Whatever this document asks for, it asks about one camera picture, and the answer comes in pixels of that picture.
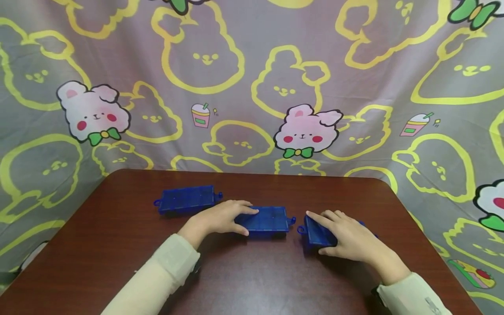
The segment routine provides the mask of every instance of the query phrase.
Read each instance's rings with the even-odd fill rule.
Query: fabric backdrop
[[[0,5],[0,271],[121,168],[365,176],[504,312],[500,1],[172,1]]]

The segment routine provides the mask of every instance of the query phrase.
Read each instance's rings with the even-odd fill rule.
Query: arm
[[[247,229],[234,223],[240,213],[256,214],[246,201],[226,201],[202,211],[170,236],[135,273],[102,315],[156,315],[193,271],[203,239],[212,232],[248,235]]]
[[[380,275],[377,292],[393,315],[451,315],[431,287],[412,273],[401,258],[365,226],[341,211],[306,213],[328,228],[338,239],[336,247],[319,250],[322,255],[341,257],[370,264]]]

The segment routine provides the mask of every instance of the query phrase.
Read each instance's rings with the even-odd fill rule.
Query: pink bunny face
[[[339,110],[313,114],[308,104],[292,107],[287,111],[285,123],[274,136],[276,147],[283,150],[312,148],[309,151],[320,152],[338,137],[336,123],[342,117]]]
[[[80,142],[86,141],[91,134],[103,136],[102,132],[106,132],[106,138],[110,133],[118,140],[118,133],[130,127],[130,113],[118,104],[119,92],[108,85],[88,90],[80,82],[69,81],[59,87],[56,94],[65,110],[70,133]],[[96,145],[96,141],[91,141],[91,145]]]

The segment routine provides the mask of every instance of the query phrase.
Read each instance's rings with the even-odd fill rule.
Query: white sleeve
[[[102,315],[157,315],[193,271],[200,254],[180,235],[170,236],[135,273]]]
[[[427,282],[416,273],[376,290],[392,315],[452,315]]]

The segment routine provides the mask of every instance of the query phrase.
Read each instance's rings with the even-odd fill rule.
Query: tabletop
[[[305,255],[296,227],[306,210],[341,210],[420,274],[453,314],[479,310],[389,186],[374,178],[119,170],[108,176],[0,296],[1,314],[100,314],[135,270],[187,218],[161,217],[164,189],[215,186],[224,199],[283,206],[297,222],[285,239],[214,234],[202,267],[161,314],[380,314],[368,266]]]

